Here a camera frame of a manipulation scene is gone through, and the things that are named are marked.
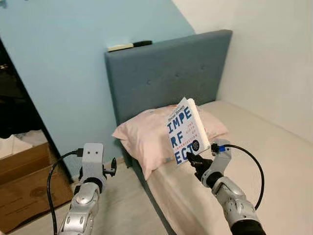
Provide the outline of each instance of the mattress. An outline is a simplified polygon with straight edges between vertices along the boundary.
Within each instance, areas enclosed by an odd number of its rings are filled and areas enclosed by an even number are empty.
[[[249,150],[265,173],[265,194],[257,211],[267,234],[313,234],[313,144],[223,101],[202,105],[229,129],[221,138]],[[256,204],[261,177],[252,159],[232,149],[224,175]],[[213,158],[209,151],[201,154]],[[149,188],[178,235],[230,235],[223,210],[211,189],[194,176],[188,162],[155,170]]]

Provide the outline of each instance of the blue wall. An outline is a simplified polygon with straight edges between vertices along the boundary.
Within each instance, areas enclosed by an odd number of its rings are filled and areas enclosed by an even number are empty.
[[[115,119],[104,52],[116,44],[194,34],[170,0],[9,0],[0,36],[61,154],[86,142],[105,144]],[[80,160],[66,164],[77,175]]]

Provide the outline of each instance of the pink pillow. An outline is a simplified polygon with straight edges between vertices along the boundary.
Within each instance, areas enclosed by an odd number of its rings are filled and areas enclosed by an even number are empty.
[[[112,134],[139,161],[146,180],[153,170],[173,159],[166,118],[174,109],[175,105],[143,111],[119,125]],[[198,111],[209,140],[228,132],[209,112],[199,107]]]

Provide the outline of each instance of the white book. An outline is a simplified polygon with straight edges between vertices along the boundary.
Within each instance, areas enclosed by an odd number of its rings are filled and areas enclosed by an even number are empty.
[[[187,152],[197,155],[211,146],[193,99],[180,101],[167,119],[167,130],[177,164],[187,160]]]

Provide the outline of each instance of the bed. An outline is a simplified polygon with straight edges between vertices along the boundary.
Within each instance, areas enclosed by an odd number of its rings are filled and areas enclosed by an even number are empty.
[[[313,145],[248,111],[215,101],[231,35],[220,30],[106,53],[117,124],[184,96],[194,98],[228,127],[229,134],[220,138],[249,149],[261,163],[266,187],[258,216],[267,234],[312,234]],[[168,234],[230,234],[222,208],[189,163],[177,167],[171,161],[145,181],[138,162],[125,150],[123,154]],[[212,158],[210,152],[202,156]],[[225,175],[256,203],[260,176],[252,160],[232,151]]]

